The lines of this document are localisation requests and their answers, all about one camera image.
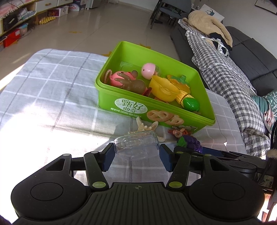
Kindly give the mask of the clear plastic case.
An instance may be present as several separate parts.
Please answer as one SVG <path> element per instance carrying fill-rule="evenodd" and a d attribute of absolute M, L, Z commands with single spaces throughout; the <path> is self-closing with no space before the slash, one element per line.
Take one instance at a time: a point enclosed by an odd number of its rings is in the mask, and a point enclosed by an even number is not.
<path fill-rule="evenodd" d="M 156 157 L 159 153 L 159 141 L 155 132 L 141 131 L 127 134 L 114 140 L 115 152 L 127 161 Z"/>

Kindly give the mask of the yellow toy pot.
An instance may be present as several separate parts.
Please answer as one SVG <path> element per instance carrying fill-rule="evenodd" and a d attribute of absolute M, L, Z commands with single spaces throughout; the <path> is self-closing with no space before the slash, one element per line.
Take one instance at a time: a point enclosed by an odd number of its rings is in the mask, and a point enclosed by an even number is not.
<path fill-rule="evenodd" d="M 173 85 L 168 79 L 159 76 L 153 76 L 149 87 L 152 88 L 151 93 L 164 102 L 172 102 L 180 93 L 179 88 Z"/>

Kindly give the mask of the amber rubber hand toy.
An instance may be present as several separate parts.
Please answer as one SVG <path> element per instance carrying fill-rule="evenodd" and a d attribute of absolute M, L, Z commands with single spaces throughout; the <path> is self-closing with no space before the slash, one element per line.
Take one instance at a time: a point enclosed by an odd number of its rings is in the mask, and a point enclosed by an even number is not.
<path fill-rule="evenodd" d="M 147 90 L 147 87 L 142 80 L 132 80 L 129 76 L 122 73 L 118 73 L 117 75 L 120 76 L 120 78 L 115 78 L 115 80 L 121 84 L 121 86 L 118 86 L 119 88 L 141 95 Z"/>

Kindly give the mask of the pink capsule toy egg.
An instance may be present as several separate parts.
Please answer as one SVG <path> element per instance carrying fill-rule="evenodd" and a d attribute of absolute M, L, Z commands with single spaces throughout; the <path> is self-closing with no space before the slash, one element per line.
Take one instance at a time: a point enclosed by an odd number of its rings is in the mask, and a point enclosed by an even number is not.
<path fill-rule="evenodd" d="M 154 63 L 146 63 L 141 68 L 141 75 L 147 79 L 151 80 L 153 76 L 160 76 L 160 68 Z"/>

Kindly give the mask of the small cartoon figurine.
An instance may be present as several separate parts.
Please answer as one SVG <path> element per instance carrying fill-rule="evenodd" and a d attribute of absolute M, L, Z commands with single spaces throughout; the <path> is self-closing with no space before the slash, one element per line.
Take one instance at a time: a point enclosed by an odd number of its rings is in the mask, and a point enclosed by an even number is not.
<path fill-rule="evenodd" d="M 191 135 L 193 133 L 193 129 L 191 127 L 180 127 L 180 128 L 173 128 L 168 130 L 169 134 L 172 134 L 176 138 L 180 138 L 185 135 Z"/>

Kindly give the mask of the pale starfish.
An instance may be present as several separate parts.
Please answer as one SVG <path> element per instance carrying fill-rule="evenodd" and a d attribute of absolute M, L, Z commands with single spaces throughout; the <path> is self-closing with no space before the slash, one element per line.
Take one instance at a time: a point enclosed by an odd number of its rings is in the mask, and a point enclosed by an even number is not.
<path fill-rule="evenodd" d="M 152 131 L 155 133 L 157 126 L 159 125 L 158 121 L 153 122 L 150 126 L 145 125 L 140 117 L 136 118 L 137 130 L 136 131 L 129 131 L 128 134 L 134 134 L 138 132 L 144 131 Z"/>

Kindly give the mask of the teal patterned pillow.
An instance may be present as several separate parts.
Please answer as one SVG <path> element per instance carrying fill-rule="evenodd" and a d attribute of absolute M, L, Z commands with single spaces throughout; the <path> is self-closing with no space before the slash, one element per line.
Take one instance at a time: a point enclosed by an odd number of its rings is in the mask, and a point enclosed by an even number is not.
<path fill-rule="evenodd" d="M 268 132 L 271 133 L 276 122 L 276 90 L 271 91 L 265 96 L 252 96 L 252 100 L 258 106 L 263 122 Z"/>

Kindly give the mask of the pink rubber pig toy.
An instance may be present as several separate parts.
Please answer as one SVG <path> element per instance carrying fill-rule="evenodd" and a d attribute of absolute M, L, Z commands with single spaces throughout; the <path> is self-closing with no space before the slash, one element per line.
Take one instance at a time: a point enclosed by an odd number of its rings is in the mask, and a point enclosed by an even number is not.
<path fill-rule="evenodd" d="M 148 88 L 143 80 L 138 79 L 138 72 L 133 70 L 131 72 L 107 70 L 103 82 L 120 89 L 137 93 L 148 97 L 152 88 Z"/>

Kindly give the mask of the green plastic cookie box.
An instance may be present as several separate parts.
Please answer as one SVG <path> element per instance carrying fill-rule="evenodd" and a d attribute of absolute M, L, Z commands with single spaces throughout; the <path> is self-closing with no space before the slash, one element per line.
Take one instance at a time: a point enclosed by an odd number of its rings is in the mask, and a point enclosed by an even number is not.
<path fill-rule="evenodd" d="M 216 118 L 199 73 L 159 52 L 122 41 L 99 72 L 99 106 L 190 133 Z"/>

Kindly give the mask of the checked grey blanket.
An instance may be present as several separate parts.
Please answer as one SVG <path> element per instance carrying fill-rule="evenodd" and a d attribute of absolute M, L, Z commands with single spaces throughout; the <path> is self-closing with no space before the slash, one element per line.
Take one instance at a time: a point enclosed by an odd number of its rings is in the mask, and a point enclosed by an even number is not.
<path fill-rule="evenodd" d="M 270 149 L 270 138 L 266 135 L 258 105 L 253 101 L 256 89 L 247 76 L 231 60 L 220 54 L 206 37 L 178 21 L 193 52 L 192 62 L 199 69 L 208 88 L 226 99 L 237 121 L 246 152 L 255 157 L 264 157 Z"/>

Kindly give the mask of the beige plush blanket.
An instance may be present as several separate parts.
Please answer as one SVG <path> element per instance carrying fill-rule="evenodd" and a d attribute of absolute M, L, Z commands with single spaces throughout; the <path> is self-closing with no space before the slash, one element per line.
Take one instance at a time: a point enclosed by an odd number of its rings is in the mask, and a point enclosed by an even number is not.
<path fill-rule="evenodd" d="M 195 10 L 183 18 L 182 21 L 205 35 L 211 33 L 220 34 L 226 43 L 232 47 L 233 40 L 226 27 L 214 16 L 208 15 L 204 11 Z"/>

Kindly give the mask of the red box on floor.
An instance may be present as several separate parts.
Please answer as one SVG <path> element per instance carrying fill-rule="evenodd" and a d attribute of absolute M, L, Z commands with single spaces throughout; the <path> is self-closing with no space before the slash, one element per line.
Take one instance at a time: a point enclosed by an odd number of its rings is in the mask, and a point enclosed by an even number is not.
<path fill-rule="evenodd" d="M 20 29 L 19 28 L 14 29 L 9 34 L 7 34 L 7 37 L 4 40 L 4 47 L 5 48 L 9 47 L 14 42 L 16 42 L 20 37 L 21 37 L 21 35 L 20 35 Z"/>

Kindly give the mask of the yellow toy on floor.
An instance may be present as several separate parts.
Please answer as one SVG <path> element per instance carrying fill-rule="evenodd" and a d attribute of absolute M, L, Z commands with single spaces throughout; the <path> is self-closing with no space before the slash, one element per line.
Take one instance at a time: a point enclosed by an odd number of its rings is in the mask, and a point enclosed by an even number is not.
<path fill-rule="evenodd" d="M 54 17 L 54 16 L 46 16 L 46 17 L 41 18 L 41 19 L 38 21 L 38 24 L 39 24 L 39 25 L 43 25 L 43 24 L 46 24 L 46 23 L 48 23 L 48 22 L 50 22 L 50 21 L 53 21 L 53 20 L 55 20 L 55 19 L 56 19 L 56 17 Z"/>

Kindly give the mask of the dark chair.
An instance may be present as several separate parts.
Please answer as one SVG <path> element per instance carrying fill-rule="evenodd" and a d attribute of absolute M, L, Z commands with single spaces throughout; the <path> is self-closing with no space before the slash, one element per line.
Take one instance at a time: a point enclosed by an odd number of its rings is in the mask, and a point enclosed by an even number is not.
<path fill-rule="evenodd" d="M 190 14 L 191 9 L 191 0 L 158 1 L 150 17 L 150 28 L 153 28 L 159 12 L 168 15 L 170 19 L 174 20 L 173 23 L 175 23 L 176 20 L 187 17 L 188 14 Z"/>

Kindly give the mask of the white printed carton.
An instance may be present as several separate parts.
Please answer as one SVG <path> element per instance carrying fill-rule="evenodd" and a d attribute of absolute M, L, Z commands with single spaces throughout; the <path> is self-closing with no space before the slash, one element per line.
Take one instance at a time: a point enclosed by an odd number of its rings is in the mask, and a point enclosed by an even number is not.
<path fill-rule="evenodd" d="M 47 11 L 47 16 L 61 17 L 68 14 L 69 6 L 61 6 Z"/>

